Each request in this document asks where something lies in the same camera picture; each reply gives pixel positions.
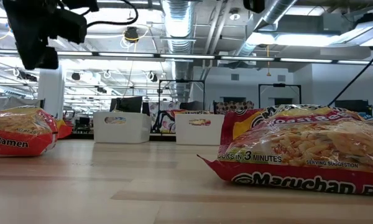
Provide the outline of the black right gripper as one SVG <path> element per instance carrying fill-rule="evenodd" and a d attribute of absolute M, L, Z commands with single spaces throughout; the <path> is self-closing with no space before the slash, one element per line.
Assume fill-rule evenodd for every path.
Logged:
<path fill-rule="evenodd" d="M 243 0 L 244 7 L 254 13 L 261 13 L 265 9 L 265 0 Z"/>

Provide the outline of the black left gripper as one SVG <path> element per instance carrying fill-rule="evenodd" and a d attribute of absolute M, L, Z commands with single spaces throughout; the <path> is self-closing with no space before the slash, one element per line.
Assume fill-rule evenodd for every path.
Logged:
<path fill-rule="evenodd" d="M 38 42 L 44 46 L 47 39 L 65 37 L 60 20 L 65 5 L 60 0 L 3 0 L 9 26 L 17 47 L 32 47 Z M 40 63 L 42 48 L 22 50 L 22 63 L 27 70 L 33 70 Z M 46 47 L 40 64 L 44 69 L 59 67 L 58 54 L 53 47 Z"/>

